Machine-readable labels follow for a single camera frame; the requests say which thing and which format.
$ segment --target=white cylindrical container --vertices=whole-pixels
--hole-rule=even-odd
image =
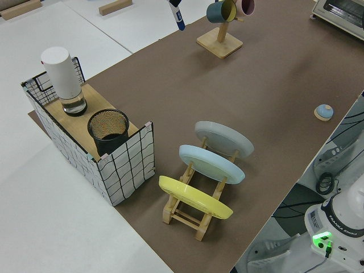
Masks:
[[[82,115],[87,109],[87,103],[67,49],[51,47],[43,51],[40,58],[65,113],[71,116]]]

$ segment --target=light blue plate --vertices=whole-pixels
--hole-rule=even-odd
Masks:
[[[244,172],[234,163],[213,152],[191,145],[180,146],[180,158],[197,172],[217,181],[227,177],[227,184],[239,184]]]
[[[207,137],[206,145],[227,156],[233,156],[238,150],[237,158],[246,158],[254,151],[254,146],[245,136],[225,125],[212,121],[199,121],[195,124],[195,133],[202,141]]]

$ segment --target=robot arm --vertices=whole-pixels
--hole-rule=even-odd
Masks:
[[[305,225],[314,252],[325,256],[332,242],[332,261],[349,272],[364,272],[364,175],[322,205],[310,207]]]

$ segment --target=green light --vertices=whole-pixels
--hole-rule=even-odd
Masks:
[[[322,237],[331,237],[331,236],[332,236],[331,232],[325,231],[325,232],[312,236],[312,239],[317,240],[317,239],[321,239]]]
[[[319,243],[321,242],[321,240],[326,240],[326,239],[330,238],[331,236],[332,236],[331,232],[325,231],[325,232],[312,236],[312,240],[316,246],[319,246]]]

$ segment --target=blue marker cap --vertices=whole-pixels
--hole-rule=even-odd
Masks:
[[[185,29],[185,24],[184,24],[184,22],[183,22],[183,20],[182,21],[180,21],[180,22],[177,22],[177,26],[178,26],[178,28],[180,29],[180,30],[184,30]]]

